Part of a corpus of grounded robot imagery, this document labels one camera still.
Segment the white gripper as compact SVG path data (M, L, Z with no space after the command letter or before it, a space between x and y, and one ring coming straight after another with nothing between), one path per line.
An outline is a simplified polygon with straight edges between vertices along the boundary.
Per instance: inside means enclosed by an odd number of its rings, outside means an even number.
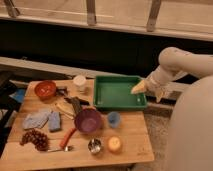
M159 89L163 89L169 82L170 82L170 76L168 74L151 73L146 78L146 83L144 80L140 81L137 85L135 85L131 89L131 93L132 94L144 93L148 88L149 91L152 91L152 92L156 91L155 92L156 102L159 103L165 94L163 90L159 90Z

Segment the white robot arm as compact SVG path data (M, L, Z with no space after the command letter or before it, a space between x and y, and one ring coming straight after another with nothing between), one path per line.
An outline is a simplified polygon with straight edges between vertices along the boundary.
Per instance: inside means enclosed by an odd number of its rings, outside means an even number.
M213 55L167 47L159 66L131 92L151 91L161 100L168 83L190 74L198 78L181 93L170 119L165 171L213 171Z

